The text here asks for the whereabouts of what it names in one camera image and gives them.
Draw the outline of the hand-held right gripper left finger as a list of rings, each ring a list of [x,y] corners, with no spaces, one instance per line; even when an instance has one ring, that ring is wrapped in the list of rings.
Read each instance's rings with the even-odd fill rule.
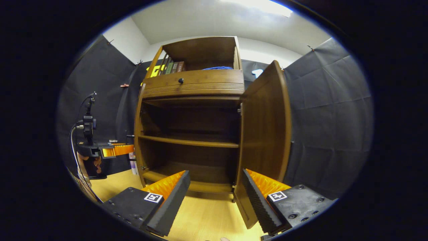
[[[128,187],[101,206],[129,226],[168,236],[190,183],[189,171],[183,170],[142,189]]]

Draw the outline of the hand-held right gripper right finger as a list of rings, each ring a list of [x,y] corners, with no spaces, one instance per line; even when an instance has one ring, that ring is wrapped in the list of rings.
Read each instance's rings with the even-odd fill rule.
[[[300,226],[336,203],[305,185],[291,187],[247,168],[243,185],[263,232],[269,235]]]

